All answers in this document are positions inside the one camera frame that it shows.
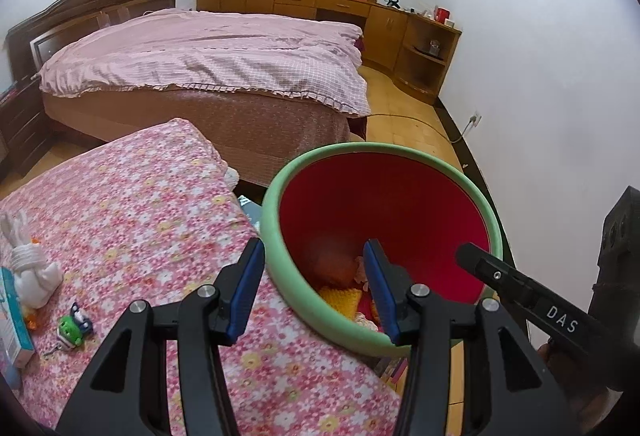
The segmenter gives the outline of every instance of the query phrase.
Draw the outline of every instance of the green and red bucket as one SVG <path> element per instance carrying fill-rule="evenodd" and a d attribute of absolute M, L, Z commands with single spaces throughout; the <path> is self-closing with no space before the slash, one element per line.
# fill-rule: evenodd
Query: green and red bucket
<path fill-rule="evenodd" d="M 294 159 L 271 183 L 260 227 L 268 272 L 287 304 L 325 338 L 372 356 L 408 349 L 322 300 L 296 266 L 309 247 L 330 240 L 355 258 L 376 238 L 417 283 L 470 304 L 492 291 L 456 265 L 457 248 L 472 242 L 502 257 L 498 222 L 471 180 L 434 156 L 386 143 L 340 143 Z"/>

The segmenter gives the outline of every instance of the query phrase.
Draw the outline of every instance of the white plush toy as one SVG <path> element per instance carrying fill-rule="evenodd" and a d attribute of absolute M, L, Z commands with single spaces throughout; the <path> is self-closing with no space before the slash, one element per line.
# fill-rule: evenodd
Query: white plush toy
<path fill-rule="evenodd" d="M 62 270 L 57 263 L 47 266 L 42 246 L 31 241 L 23 211 L 17 218 L 2 213 L 0 228 L 13 247 L 8 268 L 14 272 L 15 291 L 20 304 L 34 309 L 42 308 L 62 283 Z"/>

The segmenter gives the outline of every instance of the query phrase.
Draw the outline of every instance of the green rim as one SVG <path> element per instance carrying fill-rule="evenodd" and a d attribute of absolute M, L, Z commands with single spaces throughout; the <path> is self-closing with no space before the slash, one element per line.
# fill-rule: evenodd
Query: green rim
<path fill-rule="evenodd" d="M 489 202 L 469 178 L 448 163 L 410 147 L 375 142 L 349 142 L 319 147 L 290 161 L 273 179 L 262 201 L 260 236 L 266 250 L 267 270 L 287 304 L 319 334 L 348 350 L 370 356 L 407 355 L 407 346 L 394 346 L 385 334 L 359 326 L 324 302 L 298 271 L 282 238 L 278 211 L 282 194 L 289 182 L 306 166 L 329 156 L 346 153 L 404 156 L 448 176 L 478 207 L 487 229 L 491 253 L 502 259 L 500 227 Z M 492 293 L 491 289 L 485 287 L 480 299 L 490 297 Z"/>

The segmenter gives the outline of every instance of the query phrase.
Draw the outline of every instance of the nightstand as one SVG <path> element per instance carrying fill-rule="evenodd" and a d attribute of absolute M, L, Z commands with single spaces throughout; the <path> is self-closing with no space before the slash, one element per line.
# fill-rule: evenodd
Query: nightstand
<path fill-rule="evenodd" d="M 0 133 L 9 149 L 13 171 L 22 176 L 53 143 L 39 86 L 39 78 L 22 80 L 0 100 Z"/>

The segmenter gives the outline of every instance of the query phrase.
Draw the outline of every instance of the cable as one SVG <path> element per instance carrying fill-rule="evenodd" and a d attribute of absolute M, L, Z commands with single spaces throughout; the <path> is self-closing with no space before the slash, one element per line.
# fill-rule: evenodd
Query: cable
<path fill-rule="evenodd" d="M 426 123 L 423 120 L 417 119 L 416 117 L 410 117 L 409 115 L 394 115 L 392 113 L 374 113 L 372 115 L 368 115 L 368 117 L 398 117 L 399 119 L 411 119 L 411 120 L 414 120 L 414 121 L 418 121 L 419 123 L 422 123 L 425 126 L 429 126 L 431 129 L 433 129 L 433 131 L 435 131 L 437 134 L 439 134 L 439 136 L 441 136 L 443 139 L 447 140 L 447 142 L 449 142 L 449 143 L 458 143 L 458 142 L 460 142 L 460 140 L 462 140 L 465 137 L 465 133 L 469 129 L 469 126 L 471 124 L 473 124 L 473 122 L 474 122 L 473 120 L 469 120 L 468 121 L 468 123 L 466 124 L 465 129 L 462 131 L 462 134 L 460 135 L 459 139 L 449 140 L 449 137 L 444 136 L 434 126 L 431 126 L 431 124 Z"/>

